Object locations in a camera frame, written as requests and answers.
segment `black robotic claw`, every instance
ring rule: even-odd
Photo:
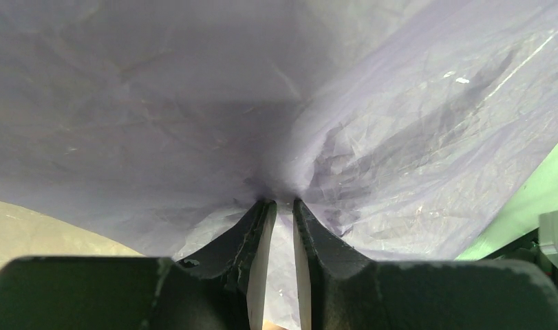
[[[170,258],[24,257],[0,271],[0,329],[261,329],[277,207]]]
[[[302,330],[558,330],[558,293],[519,261],[377,263],[295,201]]]

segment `green surface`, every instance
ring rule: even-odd
[[[458,260],[475,260],[538,228],[538,216],[558,210],[558,144],[495,220]]]

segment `beige surface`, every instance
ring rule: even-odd
[[[141,254],[106,237],[0,201],[0,268],[18,256]],[[284,330],[265,321],[263,330]]]

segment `crumpled plastic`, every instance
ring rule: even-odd
[[[148,255],[289,203],[374,259],[452,259],[558,141],[558,1],[0,0],[0,200]]]

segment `light green object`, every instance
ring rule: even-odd
[[[538,216],[558,210],[558,144],[495,220],[457,260],[477,260],[538,228]]]

